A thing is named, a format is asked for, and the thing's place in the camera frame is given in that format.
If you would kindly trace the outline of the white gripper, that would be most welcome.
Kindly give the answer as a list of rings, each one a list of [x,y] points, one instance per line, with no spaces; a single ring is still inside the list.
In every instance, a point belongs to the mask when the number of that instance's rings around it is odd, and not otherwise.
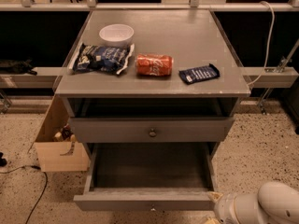
[[[209,191],[207,196],[215,204],[214,213],[220,224],[240,224],[236,215],[236,193],[223,195],[220,192]]]

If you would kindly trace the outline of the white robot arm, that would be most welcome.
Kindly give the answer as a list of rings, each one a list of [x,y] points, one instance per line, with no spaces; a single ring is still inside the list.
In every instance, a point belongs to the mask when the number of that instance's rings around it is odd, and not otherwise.
[[[299,224],[299,191],[271,181],[256,193],[222,194],[210,191],[217,224]]]

